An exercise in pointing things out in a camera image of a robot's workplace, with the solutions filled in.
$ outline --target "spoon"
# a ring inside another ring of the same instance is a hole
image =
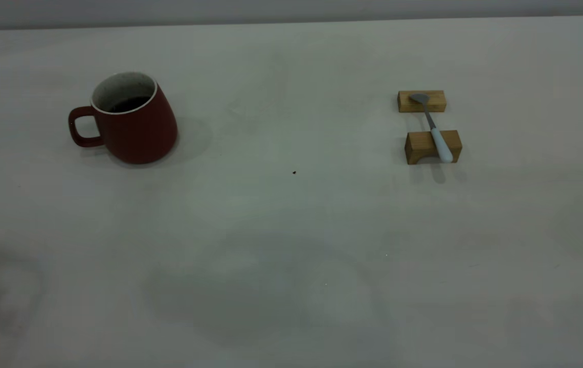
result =
[[[430,100],[430,96],[424,93],[415,93],[411,95],[410,98],[423,105],[425,117],[428,119],[428,124],[430,125],[430,133],[432,133],[432,139],[435,141],[437,152],[439,153],[439,158],[441,159],[442,163],[452,163],[453,154],[451,153],[448,145],[446,145],[446,142],[444,142],[444,137],[441,136],[441,132],[439,132],[439,129],[437,129],[437,126],[435,126],[435,122],[432,121],[430,112],[428,112],[428,101]]]

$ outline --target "wall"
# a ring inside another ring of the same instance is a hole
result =
[[[0,0],[0,28],[583,14],[583,0]]]

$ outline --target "mug handle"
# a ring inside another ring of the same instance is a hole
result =
[[[100,135],[93,138],[85,138],[78,133],[76,129],[76,119],[80,117],[92,117],[94,116],[94,109],[91,106],[76,107],[69,113],[69,132],[71,132],[71,138],[74,139],[77,145],[80,147],[96,147],[98,145],[103,145],[103,137]]]

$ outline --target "dark liquid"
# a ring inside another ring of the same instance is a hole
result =
[[[126,112],[134,110],[141,105],[144,105],[151,97],[132,97],[128,100],[123,100],[109,109],[109,112]]]

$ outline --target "red mug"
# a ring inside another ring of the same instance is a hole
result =
[[[76,119],[93,116],[100,135],[82,137]],[[144,73],[114,74],[100,82],[91,106],[76,107],[69,114],[71,138],[80,147],[105,145],[121,161],[146,164],[171,151],[177,138],[175,116],[162,88]]]

